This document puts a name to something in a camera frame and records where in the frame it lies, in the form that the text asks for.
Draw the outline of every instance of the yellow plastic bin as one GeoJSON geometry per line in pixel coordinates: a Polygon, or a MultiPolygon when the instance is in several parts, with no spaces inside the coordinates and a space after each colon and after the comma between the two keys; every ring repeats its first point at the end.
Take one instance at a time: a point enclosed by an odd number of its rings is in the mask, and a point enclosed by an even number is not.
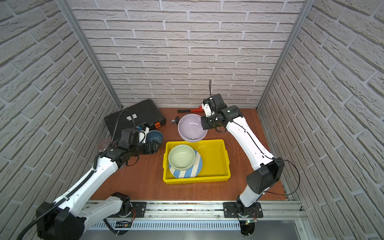
{"type": "Polygon", "coordinates": [[[222,139],[202,140],[199,142],[167,142],[166,152],[163,158],[163,181],[166,184],[185,184],[196,182],[220,182],[227,181],[231,177],[229,171],[228,152],[222,139]],[[169,170],[168,154],[177,145],[185,144],[198,151],[203,160],[200,173],[193,178],[177,179],[169,170]]]}

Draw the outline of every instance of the light green bowl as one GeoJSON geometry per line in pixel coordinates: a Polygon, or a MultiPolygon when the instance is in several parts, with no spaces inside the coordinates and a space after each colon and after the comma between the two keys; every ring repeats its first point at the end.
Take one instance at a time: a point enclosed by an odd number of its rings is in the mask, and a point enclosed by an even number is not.
{"type": "Polygon", "coordinates": [[[195,151],[188,145],[177,145],[169,152],[168,161],[176,170],[187,170],[195,162],[195,151]]]}

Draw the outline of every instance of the black tool case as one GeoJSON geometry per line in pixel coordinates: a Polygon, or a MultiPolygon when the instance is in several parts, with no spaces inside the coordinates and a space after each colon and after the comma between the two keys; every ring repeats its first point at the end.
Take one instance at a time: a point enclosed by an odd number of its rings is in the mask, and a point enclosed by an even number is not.
{"type": "MultiPolygon", "coordinates": [[[[135,125],[145,125],[150,130],[155,130],[160,126],[165,125],[166,118],[161,114],[160,110],[156,107],[151,99],[141,101],[133,106],[126,108],[133,116],[135,125]]],[[[112,135],[116,125],[117,117],[120,111],[112,113],[104,118],[105,124],[108,127],[109,133],[112,135]]],[[[123,112],[118,127],[116,129],[115,139],[121,137],[121,131],[125,128],[133,128],[132,118],[127,112],[123,112]]]]}

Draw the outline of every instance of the blue and white striped plate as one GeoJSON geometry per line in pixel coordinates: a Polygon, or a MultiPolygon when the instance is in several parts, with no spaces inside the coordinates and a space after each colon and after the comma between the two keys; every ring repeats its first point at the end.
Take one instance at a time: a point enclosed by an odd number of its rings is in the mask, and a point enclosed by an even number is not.
{"type": "Polygon", "coordinates": [[[194,164],[192,167],[190,167],[187,170],[184,170],[184,171],[176,170],[168,162],[169,170],[175,178],[191,178],[191,177],[196,177],[200,173],[201,168],[203,167],[203,160],[201,159],[200,153],[198,153],[196,150],[194,151],[195,151],[194,164]]]}

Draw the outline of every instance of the brown tabletop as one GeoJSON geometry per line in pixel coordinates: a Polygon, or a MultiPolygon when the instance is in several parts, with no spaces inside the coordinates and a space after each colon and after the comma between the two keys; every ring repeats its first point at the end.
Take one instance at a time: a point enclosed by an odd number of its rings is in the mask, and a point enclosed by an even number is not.
{"type": "MultiPolygon", "coordinates": [[[[141,155],[134,166],[117,170],[112,174],[93,194],[91,199],[107,199],[115,192],[121,192],[134,200],[236,200],[247,185],[246,176],[253,172],[248,157],[240,147],[236,139],[229,133],[208,131],[204,140],[223,139],[229,156],[229,168],[231,178],[224,182],[172,184],[163,182],[163,154],[166,142],[182,141],[177,132],[177,125],[171,120],[176,116],[180,118],[185,113],[178,113],[178,108],[160,108],[167,123],[158,128],[164,135],[164,142],[158,153],[141,155]]],[[[249,127],[258,137],[260,142],[269,150],[266,138],[255,109],[241,109],[249,127]]],[[[129,164],[136,161],[135,157],[129,160],[129,164]]],[[[284,189],[279,181],[269,191],[284,194],[284,189]]],[[[261,200],[286,200],[285,196],[266,193],[261,200]]]]}

